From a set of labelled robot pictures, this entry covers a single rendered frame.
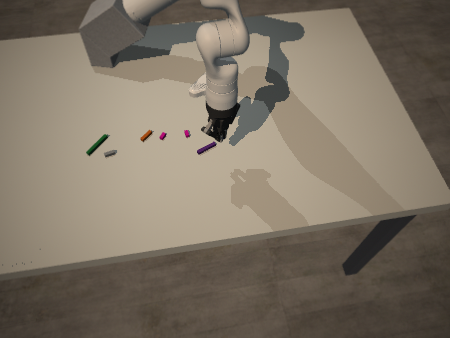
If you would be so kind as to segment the orange rectangular bar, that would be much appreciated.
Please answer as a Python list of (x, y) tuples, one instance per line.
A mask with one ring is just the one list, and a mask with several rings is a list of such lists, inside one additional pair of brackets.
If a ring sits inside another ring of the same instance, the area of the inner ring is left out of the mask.
[(140, 138), (141, 141), (144, 142), (151, 134), (152, 134), (152, 131), (151, 131), (151, 130), (147, 131), (147, 132)]

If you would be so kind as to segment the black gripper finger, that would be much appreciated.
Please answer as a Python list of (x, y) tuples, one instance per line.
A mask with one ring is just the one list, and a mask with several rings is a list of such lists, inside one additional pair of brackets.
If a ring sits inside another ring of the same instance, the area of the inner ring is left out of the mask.
[(213, 126), (212, 128), (212, 126), (213, 126), (212, 119), (210, 119), (208, 125), (206, 127), (202, 127), (201, 131), (206, 133), (208, 136), (215, 138), (216, 141), (221, 143), (223, 141), (223, 129), (225, 128), (225, 119), (220, 120), (220, 127)]
[(237, 115), (237, 112), (238, 112), (239, 108), (240, 108), (240, 104), (237, 103), (237, 109), (236, 109), (236, 112), (232, 115), (232, 117), (231, 117), (231, 116), (228, 117), (228, 118), (227, 118), (227, 121), (225, 122), (225, 128), (223, 129), (223, 137), (224, 137), (224, 139), (226, 139), (226, 137), (227, 137), (227, 129), (229, 128), (229, 124), (232, 124), (232, 123), (233, 123), (233, 121), (234, 121), (234, 119), (235, 119), (235, 117), (236, 117), (236, 115)]

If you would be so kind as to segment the dark green rod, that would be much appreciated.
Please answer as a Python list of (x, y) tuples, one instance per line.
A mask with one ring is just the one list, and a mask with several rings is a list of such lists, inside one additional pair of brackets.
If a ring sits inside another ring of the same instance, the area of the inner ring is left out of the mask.
[(86, 153), (90, 156), (107, 138), (108, 135), (104, 134)]

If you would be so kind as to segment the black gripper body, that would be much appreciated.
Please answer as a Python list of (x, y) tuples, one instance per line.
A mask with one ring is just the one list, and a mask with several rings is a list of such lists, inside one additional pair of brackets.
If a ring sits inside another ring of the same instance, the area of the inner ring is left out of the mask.
[[(211, 108), (207, 102), (206, 102), (206, 110), (209, 114), (208, 117), (208, 123), (210, 121), (210, 119), (212, 119), (212, 125), (215, 127), (220, 127), (220, 120), (221, 119), (225, 119), (225, 122), (227, 121), (227, 118), (232, 116), (237, 109), (237, 103), (235, 104), (234, 107), (228, 109), (228, 110), (216, 110)], [(227, 117), (227, 118), (223, 118), (223, 117)]]

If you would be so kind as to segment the purple rod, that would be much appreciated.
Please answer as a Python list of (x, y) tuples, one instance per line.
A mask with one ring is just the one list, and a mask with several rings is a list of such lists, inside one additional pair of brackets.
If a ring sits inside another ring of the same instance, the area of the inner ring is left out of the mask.
[(198, 154), (201, 154), (201, 153), (203, 153), (203, 152), (205, 152), (205, 151), (207, 151), (207, 150), (209, 150), (209, 149), (211, 149), (211, 148), (213, 148), (213, 147), (215, 147), (215, 146), (216, 146), (216, 143), (215, 143), (215, 142), (212, 142), (212, 143), (206, 145), (205, 147), (203, 147), (203, 148), (197, 150), (197, 153), (198, 153)]

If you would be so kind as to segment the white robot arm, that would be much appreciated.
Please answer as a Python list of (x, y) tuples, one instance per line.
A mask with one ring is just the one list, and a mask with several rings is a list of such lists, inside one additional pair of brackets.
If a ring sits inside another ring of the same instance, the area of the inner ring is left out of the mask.
[[(123, 6), (132, 20), (143, 23), (177, 1), (123, 0)], [(228, 110), (235, 106), (238, 98), (238, 64), (231, 56), (247, 51), (249, 32), (238, 0), (200, 2), (204, 8), (225, 11), (228, 20), (205, 23), (197, 30), (196, 43), (206, 72), (189, 88), (189, 95), (193, 98), (206, 95), (211, 108)]]

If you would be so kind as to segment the grey rod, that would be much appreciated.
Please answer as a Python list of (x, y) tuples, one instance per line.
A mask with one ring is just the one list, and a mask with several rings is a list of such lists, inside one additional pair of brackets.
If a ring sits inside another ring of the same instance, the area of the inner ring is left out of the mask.
[(108, 156), (114, 155), (114, 154), (115, 154), (115, 151), (114, 151), (114, 150), (111, 150), (111, 151), (108, 151), (108, 152), (105, 152), (105, 153), (104, 153), (105, 158), (108, 157)]

